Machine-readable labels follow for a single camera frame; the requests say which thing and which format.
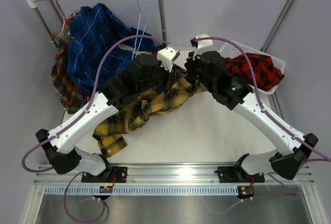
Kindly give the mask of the yellow black plaid shirt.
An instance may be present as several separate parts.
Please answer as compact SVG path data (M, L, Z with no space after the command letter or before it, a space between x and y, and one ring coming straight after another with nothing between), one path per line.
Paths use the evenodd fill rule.
M168 92L156 90L143 94L139 99L101 122L94 130L101 154L110 158L127 146L123 135L145 126L150 117L165 115L180 109L196 94L207 91L197 80L192 83L181 77Z

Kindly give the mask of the red black plaid shirt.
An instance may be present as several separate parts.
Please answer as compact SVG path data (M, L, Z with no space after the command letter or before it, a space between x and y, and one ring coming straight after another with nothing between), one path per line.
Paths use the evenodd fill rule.
M274 66L270 56L253 53L247 53L247 56L251 63L258 89L269 91L284 78L284 74ZM234 58L226 57L226 60L230 75L241 78L253 86L249 64L242 54Z

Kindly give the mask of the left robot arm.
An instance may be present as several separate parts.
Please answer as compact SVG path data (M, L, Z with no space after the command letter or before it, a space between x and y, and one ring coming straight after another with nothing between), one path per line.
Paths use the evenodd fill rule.
M142 93L152 89L167 91L173 83L173 63L178 56L178 52L165 49L156 56L140 54L117 76L109 78L94 98L70 119L50 131L39 130L36 137L40 143L50 139L42 147L56 173L79 170L106 182L112 170L107 159L83 151L77 144L101 122L137 101Z

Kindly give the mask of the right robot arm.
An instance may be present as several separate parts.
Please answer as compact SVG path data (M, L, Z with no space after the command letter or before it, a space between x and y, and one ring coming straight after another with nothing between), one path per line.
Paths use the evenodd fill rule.
M229 74L226 59L217 51L200 55L189 52L185 68L189 79L198 80L219 104L248 120L276 148L268 153L242 155L234 165L235 177L246 181L258 173L275 172L286 180L293 180L310 157L310 147L316 146L318 138L294 128L287 133L289 124L269 107L260 107L252 87Z

